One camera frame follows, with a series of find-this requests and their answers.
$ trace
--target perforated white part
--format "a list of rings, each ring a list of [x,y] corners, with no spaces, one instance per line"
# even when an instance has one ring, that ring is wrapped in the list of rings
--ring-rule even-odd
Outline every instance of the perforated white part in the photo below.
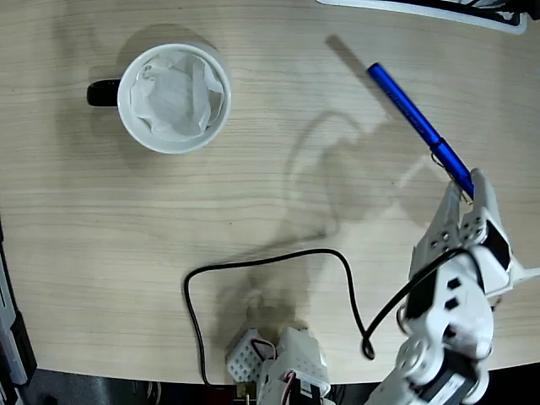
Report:
[[[262,361],[251,346],[252,339],[262,339],[257,329],[249,329],[227,358],[227,371],[236,382],[257,381],[261,374]],[[266,358],[273,355],[264,345],[258,348]]]

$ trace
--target blue pen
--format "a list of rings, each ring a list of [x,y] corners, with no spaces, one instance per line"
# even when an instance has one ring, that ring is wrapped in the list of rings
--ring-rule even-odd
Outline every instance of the blue pen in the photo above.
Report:
[[[431,126],[425,116],[420,112],[407,95],[399,88],[393,78],[379,64],[375,63],[368,68],[368,74],[386,93],[399,111],[407,118],[418,135],[428,144],[431,152],[445,166],[459,187],[474,197],[474,185],[471,173],[463,162],[457,157],[445,139]]]

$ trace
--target white mug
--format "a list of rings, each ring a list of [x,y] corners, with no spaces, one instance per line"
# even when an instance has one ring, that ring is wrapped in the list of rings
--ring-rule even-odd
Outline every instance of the white mug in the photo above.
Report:
[[[224,101],[216,121],[206,128],[202,135],[184,142],[168,141],[156,137],[150,131],[149,125],[137,117],[131,108],[131,88],[135,84],[137,75],[143,65],[159,53],[170,50],[191,52],[208,62],[218,75],[224,89]],[[127,67],[121,79],[100,80],[92,83],[87,89],[86,100],[90,105],[96,107],[117,106],[124,127],[135,140],[146,148],[162,154],[186,154],[202,148],[212,141],[227,122],[232,102],[230,72],[224,59],[211,46],[196,42],[165,44],[148,49],[135,58]]]

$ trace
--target mug rim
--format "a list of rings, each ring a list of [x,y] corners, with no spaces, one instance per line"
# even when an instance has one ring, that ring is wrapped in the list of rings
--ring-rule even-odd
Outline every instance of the mug rim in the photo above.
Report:
[[[148,124],[132,113],[130,106],[131,87],[135,83],[135,79],[144,63],[146,63],[152,57],[158,55],[161,51],[165,50],[189,51],[208,62],[208,64],[210,64],[210,66],[218,74],[219,80],[224,86],[224,101],[216,122],[211,127],[208,127],[201,135],[197,135],[192,139],[182,142],[167,141],[162,138],[155,137],[152,134],[152,138],[156,140],[156,143],[152,144],[148,141],[148,139],[141,137],[141,134],[138,133],[138,131],[141,130],[141,126],[138,123],[134,123],[139,122],[144,126],[145,130],[151,134]],[[196,42],[177,42],[158,45],[137,56],[132,60],[124,74],[121,76],[120,84],[118,85],[118,94],[116,97],[118,113],[120,114],[122,124],[132,138],[145,148],[162,154],[187,154],[210,143],[221,132],[225,123],[227,122],[230,115],[231,101],[232,92],[230,75],[227,71],[223,58],[221,58],[218,52],[211,46]]]

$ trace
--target red wire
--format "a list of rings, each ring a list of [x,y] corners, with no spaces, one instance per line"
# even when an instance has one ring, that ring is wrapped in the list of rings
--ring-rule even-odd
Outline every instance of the red wire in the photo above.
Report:
[[[287,399],[289,399],[290,390],[293,386],[293,381],[296,378],[296,373],[294,371],[289,371],[285,378],[289,377],[289,381],[287,382],[287,386],[285,386],[285,391],[283,391],[283,396],[281,398],[281,405],[285,405],[287,403]]]
[[[269,358],[269,359],[275,360],[275,359],[278,358],[278,350],[277,350],[276,347],[275,347],[273,344],[271,344],[269,341],[267,341],[267,340],[262,340],[262,339],[257,339],[257,338],[252,339],[252,340],[251,340],[251,346],[255,349],[257,355],[261,358],[261,360],[264,361],[264,360],[266,360],[266,359],[265,359],[265,357],[262,355],[262,353],[261,353],[261,351],[258,349],[258,347],[255,345],[255,343],[264,344],[264,345],[266,345],[266,346],[272,348],[272,350],[273,350],[273,357],[272,357],[272,358]]]

